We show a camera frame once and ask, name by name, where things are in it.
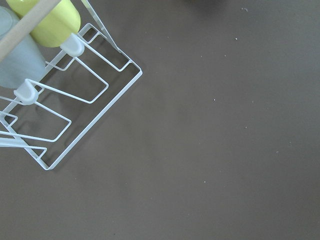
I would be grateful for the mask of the yellow-green cup on rack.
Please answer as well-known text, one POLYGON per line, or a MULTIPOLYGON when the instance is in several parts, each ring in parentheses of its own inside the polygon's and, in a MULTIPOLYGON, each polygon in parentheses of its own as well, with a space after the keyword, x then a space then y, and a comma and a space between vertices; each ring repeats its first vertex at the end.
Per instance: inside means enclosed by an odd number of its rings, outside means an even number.
MULTIPOLYGON (((3 38, 37 3, 37 0, 8 0, 9 8, 0 8, 0 37, 3 38)), ((60 47, 71 34, 79 32, 80 26, 81 17, 73 3, 62 0, 23 41, 34 46, 60 47)))

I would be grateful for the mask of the pale grey cup on rack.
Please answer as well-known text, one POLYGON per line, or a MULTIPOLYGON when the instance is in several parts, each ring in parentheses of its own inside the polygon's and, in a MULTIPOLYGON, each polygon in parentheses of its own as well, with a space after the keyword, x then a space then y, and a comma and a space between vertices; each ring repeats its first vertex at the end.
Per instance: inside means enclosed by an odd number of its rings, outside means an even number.
POLYGON ((0 62, 0 85, 17 89, 25 79, 40 81, 45 72, 45 59, 35 41, 27 35, 6 58, 0 62))

